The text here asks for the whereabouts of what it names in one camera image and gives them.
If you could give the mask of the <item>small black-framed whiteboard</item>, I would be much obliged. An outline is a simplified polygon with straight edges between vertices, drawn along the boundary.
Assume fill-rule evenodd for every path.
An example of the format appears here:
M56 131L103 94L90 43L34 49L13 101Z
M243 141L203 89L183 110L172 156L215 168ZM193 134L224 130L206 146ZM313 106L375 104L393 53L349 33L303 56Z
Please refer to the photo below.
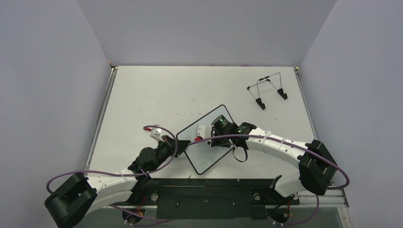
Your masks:
M209 111L204 116L200 117L184 129L180 130L176 138L178 140L190 140L194 142L197 138L195 136L197 125L207 126L207 137L211 137L212 123L217 117L223 115L229 122L234 122L227 107L223 104L217 106L213 110ZM210 147L207 141L199 142L190 145L185 150L185 155L188 158L191 166L198 175L204 174L209 168L216 164L221 158L232 150L232 147Z

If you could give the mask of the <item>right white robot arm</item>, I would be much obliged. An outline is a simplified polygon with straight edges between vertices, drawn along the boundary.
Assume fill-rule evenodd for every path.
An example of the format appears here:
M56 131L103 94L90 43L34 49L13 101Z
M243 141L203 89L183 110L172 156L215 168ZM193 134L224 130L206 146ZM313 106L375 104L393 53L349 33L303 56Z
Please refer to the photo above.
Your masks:
M297 142L279 137L269 131L243 122L236 125L223 115L211 123L211 142L215 146L222 144L263 152L279 158L297 171L290 175L280 175L268 190L269 199L280 203L286 197L301 191L309 191L323 196L336 173L336 162L327 147L319 140Z

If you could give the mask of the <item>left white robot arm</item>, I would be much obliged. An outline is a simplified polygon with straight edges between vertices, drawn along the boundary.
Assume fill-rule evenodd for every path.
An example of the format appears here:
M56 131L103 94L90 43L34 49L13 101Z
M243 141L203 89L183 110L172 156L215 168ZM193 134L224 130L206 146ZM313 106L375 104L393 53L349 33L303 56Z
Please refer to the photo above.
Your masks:
M127 201L136 204L142 191L136 184L148 180L151 173L183 153L190 140L176 140L164 135L156 148L143 148L132 164L116 173L105 171L71 171L68 179L50 195L44 205L59 228L72 228L87 214L110 204Z

